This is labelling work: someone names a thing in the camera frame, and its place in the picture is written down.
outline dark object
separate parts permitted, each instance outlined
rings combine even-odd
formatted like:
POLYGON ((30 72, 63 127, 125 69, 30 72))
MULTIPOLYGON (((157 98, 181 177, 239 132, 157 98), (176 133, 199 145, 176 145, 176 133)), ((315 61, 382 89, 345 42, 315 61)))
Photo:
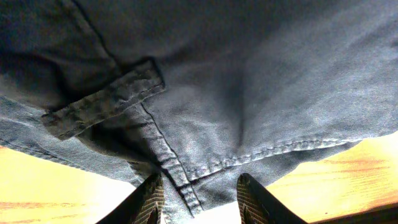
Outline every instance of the dark object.
POLYGON ((97 224, 160 224, 163 206, 162 179, 153 174, 97 224))
MULTIPOLYGON (((307 223, 278 201, 265 187, 249 174, 242 174, 236 187, 242 224, 307 223)), ((360 213, 320 223, 395 223, 398 208, 360 213)))

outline wood grain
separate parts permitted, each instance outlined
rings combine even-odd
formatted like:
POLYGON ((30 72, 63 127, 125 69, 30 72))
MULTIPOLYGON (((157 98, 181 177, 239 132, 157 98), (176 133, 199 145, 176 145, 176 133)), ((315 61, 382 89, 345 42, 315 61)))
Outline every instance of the wood grain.
MULTIPOLYGON (((267 187, 308 222, 398 203, 398 133, 300 164, 267 187)), ((128 183, 0 148, 0 223, 95 223, 128 183)))

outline wooden surface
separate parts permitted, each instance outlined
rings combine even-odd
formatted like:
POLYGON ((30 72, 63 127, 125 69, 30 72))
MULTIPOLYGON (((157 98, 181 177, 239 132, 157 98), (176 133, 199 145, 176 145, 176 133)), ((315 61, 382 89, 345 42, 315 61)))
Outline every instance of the wooden surface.
MULTIPOLYGON (((398 203, 398 133, 301 164, 267 188, 308 222, 398 203)), ((0 148, 0 223, 95 223, 133 190, 0 148)))

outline yellow wooden tabletop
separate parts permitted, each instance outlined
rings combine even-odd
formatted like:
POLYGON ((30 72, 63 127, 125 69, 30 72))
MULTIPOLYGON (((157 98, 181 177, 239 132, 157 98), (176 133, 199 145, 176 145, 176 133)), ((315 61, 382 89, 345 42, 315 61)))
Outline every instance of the yellow wooden tabletop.
MULTIPOLYGON (((268 186, 308 222, 398 203, 398 133, 300 164, 268 186)), ((95 223, 130 184, 0 147, 0 223, 95 223)))

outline garment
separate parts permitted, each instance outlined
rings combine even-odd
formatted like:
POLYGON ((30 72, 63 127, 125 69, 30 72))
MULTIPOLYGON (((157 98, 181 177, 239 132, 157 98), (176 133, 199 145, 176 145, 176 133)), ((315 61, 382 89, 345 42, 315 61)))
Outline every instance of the garment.
POLYGON ((141 183, 170 223, 398 129, 398 2, 1 1, 0 144, 141 183))

